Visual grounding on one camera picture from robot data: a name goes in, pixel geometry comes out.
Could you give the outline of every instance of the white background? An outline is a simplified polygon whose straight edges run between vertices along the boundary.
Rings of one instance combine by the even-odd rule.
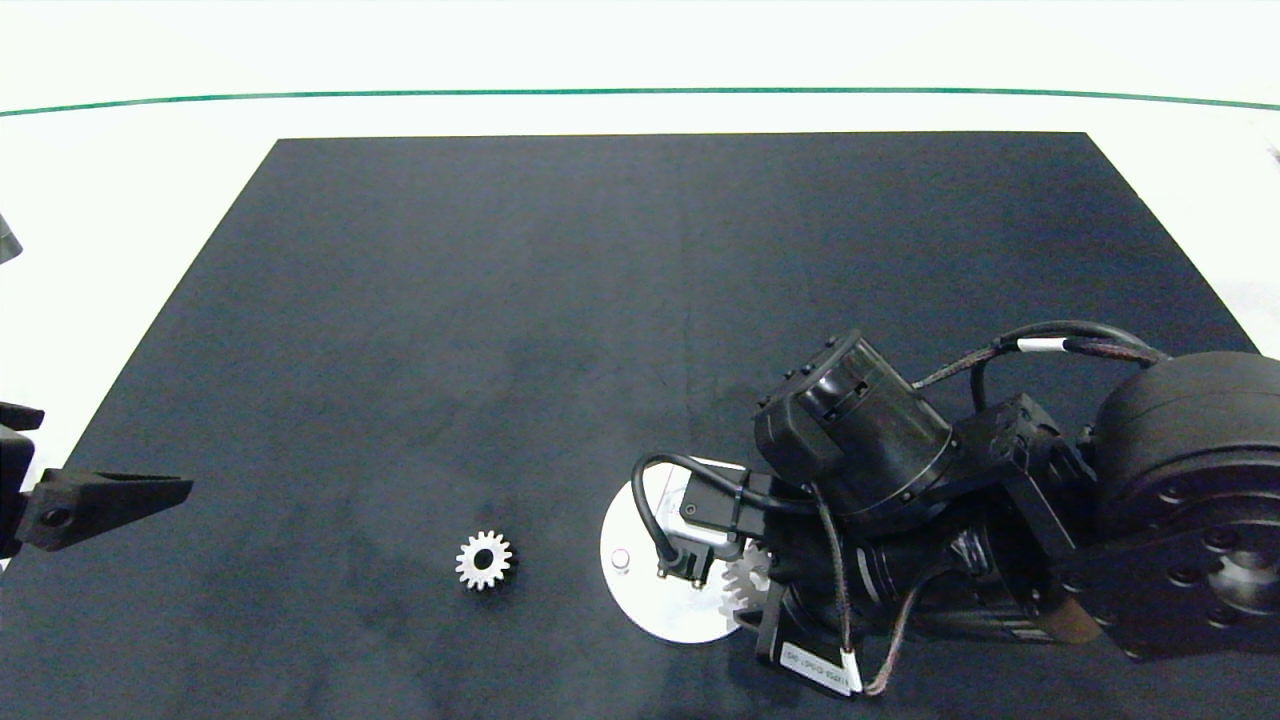
[[[0,111],[175,95],[1004,87],[1280,104],[1280,6],[1171,3],[0,4]],[[0,398],[60,466],[280,137],[1085,131],[1280,356],[1280,113],[1123,100],[735,95],[237,100],[0,118]]]

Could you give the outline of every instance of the gear teeth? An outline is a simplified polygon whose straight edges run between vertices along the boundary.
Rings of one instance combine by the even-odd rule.
[[[497,530],[481,530],[467,538],[467,543],[461,546],[461,555],[453,570],[458,573],[458,582],[465,583],[468,591],[484,592],[497,588],[509,580],[516,566],[516,553],[511,548],[502,533]],[[489,551],[492,560],[484,568],[475,565],[475,556],[481,551]]]
[[[736,610],[762,607],[768,596],[768,552],[754,541],[748,543],[742,557],[728,562],[721,574],[726,591],[721,612],[727,618],[733,618]],[[756,585],[756,577],[762,578],[763,588]]]

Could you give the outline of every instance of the bolt hole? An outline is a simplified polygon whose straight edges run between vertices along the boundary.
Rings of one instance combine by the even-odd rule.
[[[1160,492],[1160,500],[1169,505],[1179,505],[1187,500],[1187,488],[1179,483],[1174,483]]]
[[[1226,552],[1240,542],[1240,536],[1230,528],[1210,528],[1204,532],[1204,546],[1213,552]]]
[[[1062,589],[1069,593],[1082,593],[1089,588],[1088,579],[1079,573],[1066,573],[1062,575]]]
[[[72,511],[65,507],[55,507],[41,515],[40,521],[50,528],[63,528],[72,521]]]
[[[1215,607],[1208,611],[1208,624],[1215,628],[1230,628],[1240,619],[1240,614],[1230,607]]]

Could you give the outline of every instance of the black table surface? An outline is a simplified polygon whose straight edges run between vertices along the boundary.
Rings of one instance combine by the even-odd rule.
[[[1275,717],[1274,657],[1105,638],[910,643],[887,698],[845,705],[746,630],[672,646],[609,597],[631,462],[764,469],[754,398],[832,332],[915,378],[1055,318],[1253,348],[1084,135],[282,141],[68,461],[196,489],[18,557],[0,715]],[[1012,357],[992,396],[1078,427],[1130,372]],[[931,397],[966,410],[963,380]],[[483,529],[520,552],[502,594],[453,571]]]

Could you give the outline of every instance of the white circular plate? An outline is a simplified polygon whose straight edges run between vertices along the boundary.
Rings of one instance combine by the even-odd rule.
[[[680,502],[685,483],[669,483],[675,465],[645,470],[644,488],[654,514]],[[631,483],[613,497],[600,528],[600,570],[613,601],[643,630],[676,643],[705,643],[739,628],[727,607],[733,596],[726,589],[724,562],[712,562],[707,585],[698,591],[689,580],[658,577],[658,551],[640,523]]]

